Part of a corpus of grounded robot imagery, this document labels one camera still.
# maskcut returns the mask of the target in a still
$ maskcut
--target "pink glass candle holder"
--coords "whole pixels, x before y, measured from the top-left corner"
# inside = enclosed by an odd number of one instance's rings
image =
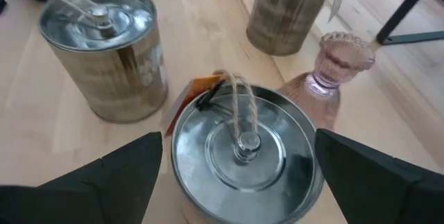
[[[314,70],[306,85],[320,95],[334,94],[339,85],[370,69],[375,54],[366,42],[350,33],[327,33],[321,39]]]

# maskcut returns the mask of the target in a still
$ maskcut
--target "metal tin lid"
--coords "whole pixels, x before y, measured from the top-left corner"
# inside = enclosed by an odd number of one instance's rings
[[[101,51],[127,46],[143,37],[156,21],[156,10],[151,0],[91,0],[99,4],[70,0],[79,9],[96,18],[107,14],[112,34],[104,34],[86,16],[58,0],[49,0],[40,17],[40,28],[45,39],[53,45],[71,51]]]
[[[224,85],[199,111],[195,99],[173,132],[175,175],[190,201],[222,223],[296,221],[315,203],[323,176],[314,159],[314,127],[277,92],[252,86],[259,139],[251,132],[248,97],[239,93],[239,142],[255,150],[239,159],[233,145],[232,88]]]

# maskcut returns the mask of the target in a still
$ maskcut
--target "wooden table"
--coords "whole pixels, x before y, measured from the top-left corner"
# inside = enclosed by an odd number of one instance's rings
[[[302,50],[288,57],[258,51],[245,29],[253,0],[154,0],[169,97],[164,107],[139,123],[117,125],[98,119],[40,35],[42,4],[6,0],[0,16],[0,184],[39,185],[72,171],[129,141],[159,130],[162,116],[194,76],[229,69],[250,82],[279,88],[313,68],[318,41],[330,31],[372,40],[402,0],[344,0],[327,23],[329,0]],[[419,3],[406,19],[408,32],[444,28],[442,1]],[[416,18],[427,17],[418,25]],[[390,155],[443,172],[444,47],[437,43],[384,47],[376,65],[342,89],[335,130]],[[179,188],[164,140],[160,176],[145,223],[185,223]],[[301,223],[346,223],[326,187]]]

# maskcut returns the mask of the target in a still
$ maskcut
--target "orange tag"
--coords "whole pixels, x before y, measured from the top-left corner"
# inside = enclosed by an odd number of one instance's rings
[[[164,137],[168,137],[173,134],[176,121],[178,120],[180,113],[182,113],[182,111],[185,109],[185,106],[187,106],[202,92],[211,89],[212,86],[221,79],[221,76],[222,75],[212,75],[194,78],[188,83],[162,120],[162,125],[168,126]]]

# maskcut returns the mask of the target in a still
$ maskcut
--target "metal tin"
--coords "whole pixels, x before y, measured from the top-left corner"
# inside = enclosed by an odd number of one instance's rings
[[[171,160],[188,200],[182,210],[189,223],[292,223],[322,190],[310,120],[277,92],[252,88],[261,143],[248,162],[239,159],[232,141],[231,86],[222,86],[206,110],[196,109],[196,98],[176,123]],[[250,123],[246,91],[238,87],[238,93],[241,140]]]
[[[325,0],[255,0],[247,36],[259,50],[289,55],[300,50]]]
[[[41,32],[89,106],[113,122],[131,122],[154,113],[168,93],[157,15],[151,0],[69,0],[94,15],[49,0]],[[110,28],[100,24],[110,22]]]

